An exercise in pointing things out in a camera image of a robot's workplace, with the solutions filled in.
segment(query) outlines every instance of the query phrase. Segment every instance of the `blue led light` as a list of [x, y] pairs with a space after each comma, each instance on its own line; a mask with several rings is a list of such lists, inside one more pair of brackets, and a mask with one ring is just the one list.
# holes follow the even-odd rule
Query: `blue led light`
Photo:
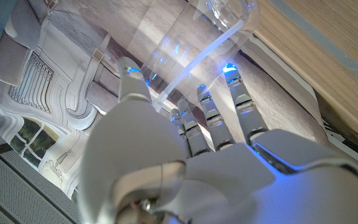
[[175, 54], [178, 54], [179, 53], [179, 44], [177, 45], [176, 49], [175, 49]]
[[227, 84], [230, 84], [230, 83], [232, 83], [232, 82], [234, 82], [234, 81], [236, 81], [237, 79], [240, 79], [241, 77], [236, 77], [236, 78], [233, 78], [233, 79], [230, 79], [228, 82], [227, 82]]
[[224, 73], [227, 73], [227, 72], [231, 72], [231, 71], [236, 71], [237, 70], [237, 67], [236, 65], [232, 64], [232, 63], [227, 63], [224, 68], [222, 69], [222, 71]]
[[130, 69], [128, 69], [127, 74], [128, 74], [129, 72], [140, 72], [140, 70], [139, 70], [139, 69], [136, 69], [136, 68], [130, 68]]

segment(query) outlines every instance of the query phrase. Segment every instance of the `clear plastic cup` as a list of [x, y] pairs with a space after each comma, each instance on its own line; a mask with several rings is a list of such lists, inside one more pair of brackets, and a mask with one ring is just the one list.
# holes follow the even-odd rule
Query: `clear plastic cup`
[[191, 0], [141, 70], [156, 93], [153, 106], [186, 100], [193, 110], [197, 88], [222, 74], [259, 21], [257, 0]]

